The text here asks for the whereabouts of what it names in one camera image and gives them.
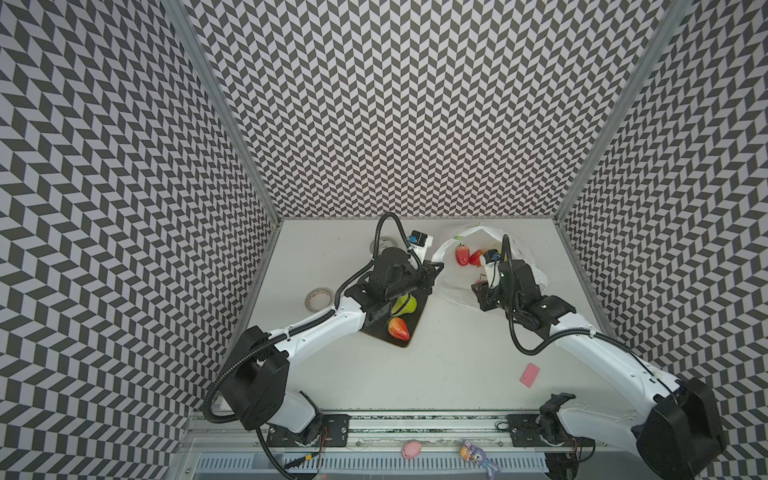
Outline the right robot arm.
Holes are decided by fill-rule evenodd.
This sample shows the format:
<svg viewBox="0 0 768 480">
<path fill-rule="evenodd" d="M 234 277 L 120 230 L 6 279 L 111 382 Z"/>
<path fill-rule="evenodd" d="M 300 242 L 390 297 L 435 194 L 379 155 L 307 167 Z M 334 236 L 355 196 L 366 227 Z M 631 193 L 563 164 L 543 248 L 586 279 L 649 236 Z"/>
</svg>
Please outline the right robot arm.
<svg viewBox="0 0 768 480">
<path fill-rule="evenodd" d="M 482 262 L 487 280 L 476 284 L 483 311 L 500 309 L 515 348 L 533 357 L 556 346 L 610 383 L 628 410 L 589 407 L 572 393 L 553 394 L 539 409 L 540 438 L 549 445 L 587 438 L 642 459 L 662 479 L 694 479 L 727 449 L 717 401 L 698 379 L 681 380 L 642 360 L 623 342 L 602 333 L 555 295 L 544 295 L 533 268 L 501 249 Z"/>
</svg>

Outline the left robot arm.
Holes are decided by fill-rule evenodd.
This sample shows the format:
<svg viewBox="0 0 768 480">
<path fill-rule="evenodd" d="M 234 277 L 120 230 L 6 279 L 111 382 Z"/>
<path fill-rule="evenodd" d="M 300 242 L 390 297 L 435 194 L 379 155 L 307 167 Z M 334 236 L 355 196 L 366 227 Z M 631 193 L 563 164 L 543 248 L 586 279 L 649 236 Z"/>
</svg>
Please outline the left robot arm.
<svg viewBox="0 0 768 480">
<path fill-rule="evenodd" d="M 248 431 L 268 424 L 314 439 L 323 414 L 306 394 L 289 391 L 291 368 L 360 331 L 408 344 L 408 323 L 418 319 L 444 268 L 426 257 L 432 242 L 418 230 L 406 234 L 396 214 L 383 214 L 370 260 L 342 283 L 329 307 L 282 329 L 252 327 L 241 335 L 204 397 L 204 418 Z"/>
</svg>

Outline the white plastic bag lemon print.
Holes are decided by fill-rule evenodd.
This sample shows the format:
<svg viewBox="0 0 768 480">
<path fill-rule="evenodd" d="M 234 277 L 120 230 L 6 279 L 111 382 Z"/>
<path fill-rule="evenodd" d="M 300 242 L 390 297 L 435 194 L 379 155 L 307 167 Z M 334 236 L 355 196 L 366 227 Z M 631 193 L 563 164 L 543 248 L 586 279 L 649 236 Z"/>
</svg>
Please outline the white plastic bag lemon print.
<svg viewBox="0 0 768 480">
<path fill-rule="evenodd" d="M 482 223 L 444 236 L 431 260 L 443 265 L 434 284 L 441 299 L 482 312 L 498 309 L 512 286 L 528 302 L 546 296 L 548 278 L 525 245 L 498 227 Z"/>
</svg>

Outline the fake green fruit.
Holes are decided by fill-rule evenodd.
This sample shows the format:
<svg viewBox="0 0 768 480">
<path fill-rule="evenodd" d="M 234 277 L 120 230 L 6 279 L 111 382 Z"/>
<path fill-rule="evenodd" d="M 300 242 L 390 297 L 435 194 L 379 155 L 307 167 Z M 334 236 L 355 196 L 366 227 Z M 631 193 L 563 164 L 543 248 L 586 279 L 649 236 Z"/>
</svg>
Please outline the fake green fruit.
<svg viewBox="0 0 768 480">
<path fill-rule="evenodd" d="M 401 296 L 395 301 L 391 309 L 392 317 L 400 317 L 402 315 L 408 315 L 414 313 L 418 308 L 418 301 L 412 294 Z"/>
</svg>

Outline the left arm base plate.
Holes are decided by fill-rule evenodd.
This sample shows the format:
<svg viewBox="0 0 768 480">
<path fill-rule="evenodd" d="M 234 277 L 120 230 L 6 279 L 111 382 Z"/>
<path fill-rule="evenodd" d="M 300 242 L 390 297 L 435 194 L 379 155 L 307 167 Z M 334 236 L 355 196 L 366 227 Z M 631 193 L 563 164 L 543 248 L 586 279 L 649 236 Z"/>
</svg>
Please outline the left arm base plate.
<svg viewBox="0 0 768 480">
<path fill-rule="evenodd" d="M 318 414 L 301 432 L 270 425 L 267 445 L 278 448 L 345 447 L 350 431 L 351 417 L 346 414 Z"/>
</svg>

